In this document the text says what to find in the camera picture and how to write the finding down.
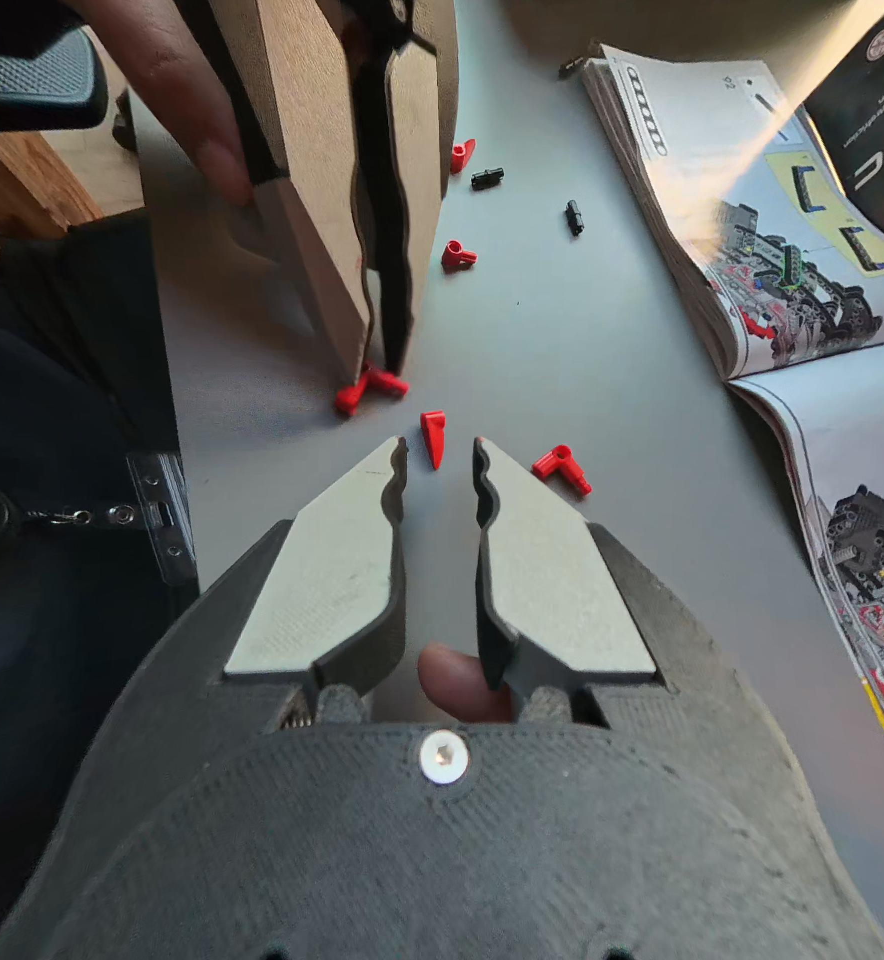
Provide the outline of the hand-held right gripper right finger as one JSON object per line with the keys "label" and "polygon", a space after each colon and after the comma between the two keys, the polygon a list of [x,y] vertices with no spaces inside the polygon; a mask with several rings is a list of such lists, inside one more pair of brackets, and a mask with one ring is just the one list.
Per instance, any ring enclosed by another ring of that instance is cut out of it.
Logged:
{"label": "hand-held right gripper right finger", "polygon": [[480,529],[477,654],[491,690],[637,685],[658,667],[592,530],[490,439],[477,437],[472,480]]}

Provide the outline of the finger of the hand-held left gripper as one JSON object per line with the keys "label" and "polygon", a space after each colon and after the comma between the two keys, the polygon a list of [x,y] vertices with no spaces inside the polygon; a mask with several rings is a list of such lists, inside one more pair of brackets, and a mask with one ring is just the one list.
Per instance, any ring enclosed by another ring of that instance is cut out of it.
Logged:
{"label": "finger of the hand-held left gripper", "polygon": [[268,224],[284,236],[305,309],[342,382],[364,363],[373,307],[355,222],[357,151],[342,46],[314,1],[256,2],[280,122],[285,174],[262,190]]}
{"label": "finger of the hand-held left gripper", "polygon": [[381,357],[404,369],[442,203],[435,51],[412,37],[373,53],[351,84],[363,290]]}

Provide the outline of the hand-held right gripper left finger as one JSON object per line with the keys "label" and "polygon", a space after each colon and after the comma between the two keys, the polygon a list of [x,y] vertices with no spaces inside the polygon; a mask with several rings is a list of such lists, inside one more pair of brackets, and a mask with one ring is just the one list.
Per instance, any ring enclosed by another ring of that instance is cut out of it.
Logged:
{"label": "hand-held right gripper left finger", "polygon": [[341,685],[365,698],[395,670],[405,646],[407,460],[407,440],[391,436],[296,514],[225,680],[290,684],[306,698]]}

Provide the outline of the red lego short connector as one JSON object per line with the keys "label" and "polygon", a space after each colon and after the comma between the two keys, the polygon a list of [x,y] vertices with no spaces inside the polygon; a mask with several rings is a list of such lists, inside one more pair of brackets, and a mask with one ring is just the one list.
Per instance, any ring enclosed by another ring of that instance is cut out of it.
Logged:
{"label": "red lego short connector", "polygon": [[579,486],[584,479],[584,473],[575,461],[570,447],[563,443],[533,462],[531,472],[542,481],[558,473],[574,486]]}

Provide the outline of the red lego axle connector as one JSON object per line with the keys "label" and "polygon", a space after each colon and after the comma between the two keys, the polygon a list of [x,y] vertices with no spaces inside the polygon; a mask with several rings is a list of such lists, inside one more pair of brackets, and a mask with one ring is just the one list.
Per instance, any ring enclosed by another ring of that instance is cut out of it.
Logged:
{"label": "red lego axle connector", "polygon": [[409,389],[409,383],[399,376],[365,363],[357,381],[337,392],[333,405],[339,413],[351,417],[356,413],[366,393],[375,391],[393,399],[401,399],[408,394]]}

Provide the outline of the lego instruction booklet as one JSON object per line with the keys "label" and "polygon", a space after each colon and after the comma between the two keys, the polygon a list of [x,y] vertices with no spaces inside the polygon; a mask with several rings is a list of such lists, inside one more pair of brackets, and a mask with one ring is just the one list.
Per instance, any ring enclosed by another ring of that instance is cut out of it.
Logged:
{"label": "lego instruction booklet", "polygon": [[581,76],[720,379],[779,441],[884,734],[884,235],[763,62],[605,46]]}

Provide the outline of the black lego set box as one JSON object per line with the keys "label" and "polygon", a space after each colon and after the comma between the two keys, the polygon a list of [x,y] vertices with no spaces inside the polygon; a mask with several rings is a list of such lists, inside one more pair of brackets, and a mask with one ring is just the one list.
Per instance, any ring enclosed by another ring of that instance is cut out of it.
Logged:
{"label": "black lego set box", "polygon": [[884,17],[805,107],[843,193],[884,233]]}

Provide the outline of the person's left hand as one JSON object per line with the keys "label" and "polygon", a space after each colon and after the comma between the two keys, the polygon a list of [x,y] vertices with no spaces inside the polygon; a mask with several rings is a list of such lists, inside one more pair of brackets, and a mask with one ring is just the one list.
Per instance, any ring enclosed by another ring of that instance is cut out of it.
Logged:
{"label": "person's left hand", "polygon": [[160,124],[229,204],[253,199],[222,82],[171,1],[67,1]]}

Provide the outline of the person's right hand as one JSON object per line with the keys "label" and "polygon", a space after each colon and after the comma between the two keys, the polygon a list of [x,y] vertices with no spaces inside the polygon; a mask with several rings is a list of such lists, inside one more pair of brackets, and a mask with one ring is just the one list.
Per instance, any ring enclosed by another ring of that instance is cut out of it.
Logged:
{"label": "person's right hand", "polygon": [[513,719],[511,693],[504,684],[488,687],[478,656],[430,643],[417,662],[424,695],[463,724],[500,724]]}

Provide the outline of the clear badge holder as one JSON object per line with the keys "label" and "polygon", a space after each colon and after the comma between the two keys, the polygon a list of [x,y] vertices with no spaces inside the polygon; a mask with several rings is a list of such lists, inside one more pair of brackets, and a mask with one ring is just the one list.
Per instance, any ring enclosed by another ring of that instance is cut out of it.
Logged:
{"label": "clear badge holder", "polygon": [[196,551],[180,455],[132,452],[127,464],[163,581],[172,587],[194,582]]}

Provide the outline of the black office chair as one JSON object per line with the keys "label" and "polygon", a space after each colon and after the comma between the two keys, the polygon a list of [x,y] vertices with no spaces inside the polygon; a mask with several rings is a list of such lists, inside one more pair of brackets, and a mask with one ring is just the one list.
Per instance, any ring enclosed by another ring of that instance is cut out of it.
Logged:
{"label": "black office chair", "polygon": [[92,129],[109,105],[105,67],[83,29],[33,56],[0,54],[0,134]]}

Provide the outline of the person's dark navy clothing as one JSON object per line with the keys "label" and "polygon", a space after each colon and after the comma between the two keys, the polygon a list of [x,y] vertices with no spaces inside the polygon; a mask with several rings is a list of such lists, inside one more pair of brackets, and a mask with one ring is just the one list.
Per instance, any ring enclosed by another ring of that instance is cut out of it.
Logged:
{"label": "person's dark navy clothing", "polygon": [[[148,215],[0,249],[0,490],[138,505],[127,456],[180,449]],[[0,926],[91,739],[179,611],[145,532],[42,528],[0,551]]]}

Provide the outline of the wooden post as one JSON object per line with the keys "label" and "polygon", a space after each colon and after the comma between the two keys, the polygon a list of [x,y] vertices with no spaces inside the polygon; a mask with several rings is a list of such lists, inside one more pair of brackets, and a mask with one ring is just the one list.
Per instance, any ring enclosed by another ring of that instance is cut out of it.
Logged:
{"label": "wooden post", "polygon": [[0,133],[0,238],[58,239],[103,217],[40,133]]}

